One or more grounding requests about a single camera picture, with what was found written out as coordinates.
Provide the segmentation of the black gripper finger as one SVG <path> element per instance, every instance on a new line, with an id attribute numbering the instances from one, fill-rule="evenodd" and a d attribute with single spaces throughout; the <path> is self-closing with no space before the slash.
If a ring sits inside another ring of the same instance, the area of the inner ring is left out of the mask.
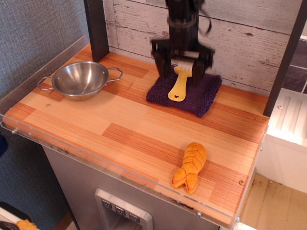
<path id="1" fill-rule="evenodd" d="M 194 61 L 194 64 L 192 67 L 193 86 L 197 86 L 200 83 L 205 73 L 206 67 L 207 67 L 207 61 L 205 59 L 201 58 L 201 59 L 197 59 Z"/>
<path id="2" fill-rule="evenodd" d="M 171 73 L 171 56 L 154 51 L 155 64 L 161 78 L 168 78 Z"/>

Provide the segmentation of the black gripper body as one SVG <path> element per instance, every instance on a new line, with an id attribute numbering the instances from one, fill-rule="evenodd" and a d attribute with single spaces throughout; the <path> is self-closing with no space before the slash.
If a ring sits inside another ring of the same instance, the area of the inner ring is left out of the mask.
<path id="1" fill-rule="evenodd" d="M 154 51 L 171 56 L 171 59 L 197 60 L 205 59 L 207 67 L 213 65 L 215 51 L 198 41 L 199 24 L 195 22 L 170 22 L 169 38 L 152 39 L 152 55 Z"/>

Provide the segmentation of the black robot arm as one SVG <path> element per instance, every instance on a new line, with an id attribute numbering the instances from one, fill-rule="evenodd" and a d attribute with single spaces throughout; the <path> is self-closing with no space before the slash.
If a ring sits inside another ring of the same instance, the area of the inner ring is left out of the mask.
<path id="1" fill-rule="evenodd" d="M 203 11 L 203 0 L 167 0 L 168 39 L 152 39 L 152 55 L 159 76 L 167 78 L 171 71 L 171 60 L 191 61 L 192 82 L 196 86 L 207 68 L 213 64 L 215 51 L 198 40 L 199 12 Z"/>

